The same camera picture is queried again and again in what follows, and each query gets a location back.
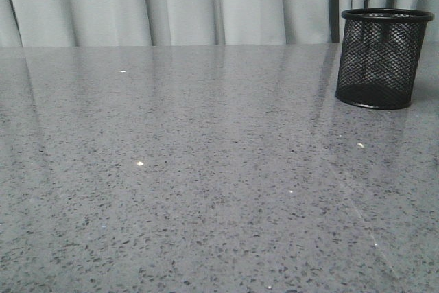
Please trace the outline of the black mesh pen bucket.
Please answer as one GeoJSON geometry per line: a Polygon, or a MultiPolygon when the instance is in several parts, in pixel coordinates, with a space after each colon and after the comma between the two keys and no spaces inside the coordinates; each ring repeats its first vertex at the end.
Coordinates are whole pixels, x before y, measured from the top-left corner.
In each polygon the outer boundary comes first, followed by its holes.
{"type": "Polygon", "coordinates": [[[378,110],[407,108],[430,12],[360,8],[345,20],[335,97],[378,110]]]}

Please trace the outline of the pale grey curtain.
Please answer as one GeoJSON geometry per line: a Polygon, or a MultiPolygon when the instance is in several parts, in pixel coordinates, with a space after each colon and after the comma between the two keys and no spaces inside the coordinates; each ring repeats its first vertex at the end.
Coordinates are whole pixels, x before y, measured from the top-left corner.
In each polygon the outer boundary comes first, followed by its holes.
{"type": "Polygon", "coordinates": [[[438,0],[1,0],[4,47],[336,43],[350,8],[438,0]]]}

